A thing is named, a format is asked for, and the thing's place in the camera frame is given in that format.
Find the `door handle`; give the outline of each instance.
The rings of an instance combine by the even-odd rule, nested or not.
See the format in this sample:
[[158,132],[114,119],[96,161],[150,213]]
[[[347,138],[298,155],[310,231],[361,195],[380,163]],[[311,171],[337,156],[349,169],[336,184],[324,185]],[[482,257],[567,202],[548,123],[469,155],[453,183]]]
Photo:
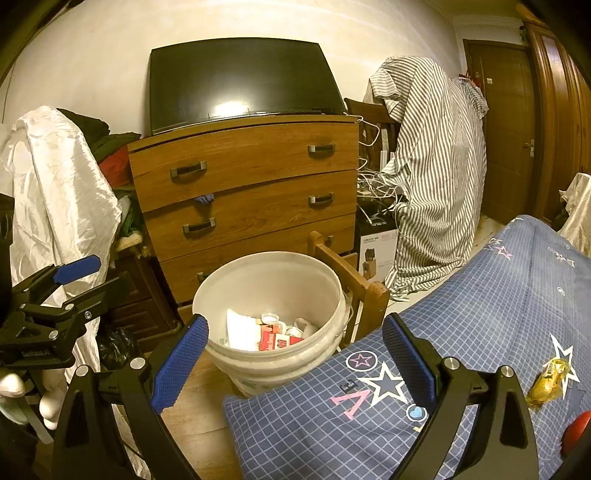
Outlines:
[[534,139],[531,139],[530,143],[524,143],[523,144],[523,148],[529,148],[530,149],[530,157],[534,158]]

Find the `ceiling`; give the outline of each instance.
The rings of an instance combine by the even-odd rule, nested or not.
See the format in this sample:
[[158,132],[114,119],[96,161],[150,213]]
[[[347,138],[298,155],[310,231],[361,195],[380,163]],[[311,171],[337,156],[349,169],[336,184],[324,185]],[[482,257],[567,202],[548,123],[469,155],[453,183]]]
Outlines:
[[515,6],[519,0],[427,0],[437,9],[455,15],[499,15],[519,18]]

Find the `metal bolt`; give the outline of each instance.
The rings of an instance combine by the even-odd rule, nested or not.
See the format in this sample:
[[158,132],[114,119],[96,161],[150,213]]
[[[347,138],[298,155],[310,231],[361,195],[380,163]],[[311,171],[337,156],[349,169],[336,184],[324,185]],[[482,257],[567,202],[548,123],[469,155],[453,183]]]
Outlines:
[[135,357],[131,362],[129,362],[129,366],[134,370],[139,370],[144,367],[146,364],[146,359],[142,356]]
[[88,365],[81,365],[76,368],[76,376],[84,377],[88,373]]
[[501,373],[503,374],[504,377],[507,377],[507,378],[511,378],[513,375],[515,375],[515,372],[513,371],[513,369],[509,365],[503,365],[501,367]]
[[443,365],[448,367],[449,370],[457,370],[460,368],[460,361],[457,358],[453,358],[452,356],[448,356],[444,361]]

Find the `striped shirt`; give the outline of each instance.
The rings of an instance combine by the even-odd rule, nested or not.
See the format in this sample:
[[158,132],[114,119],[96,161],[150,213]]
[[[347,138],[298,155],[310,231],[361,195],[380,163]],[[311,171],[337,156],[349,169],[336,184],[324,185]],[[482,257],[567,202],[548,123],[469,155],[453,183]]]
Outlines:
[[369,81],[401,123],[382,174],[406,197],[394,208],[398,246],[385,279],[392,299],[405,300],[469,259],[486,173],[488,106],[472,82],[450,80],[427,58],[390,57]]

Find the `plastic bucket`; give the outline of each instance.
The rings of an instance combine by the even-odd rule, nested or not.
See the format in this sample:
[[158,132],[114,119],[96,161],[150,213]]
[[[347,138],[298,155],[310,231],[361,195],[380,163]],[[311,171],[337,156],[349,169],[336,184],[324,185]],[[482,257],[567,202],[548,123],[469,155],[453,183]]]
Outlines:
[[[287,323],[303,317],[319,330],[286,348],[236,350],[223,344],[228,309],[252,317],[273,312]],[[234,260],[209,275],[193,299],[193,312],[209,323],[206,349],[213,363],[246,396],[292,381],[330,357],[343,335],[347,310],[335,272],[315,258],[291,252]]]

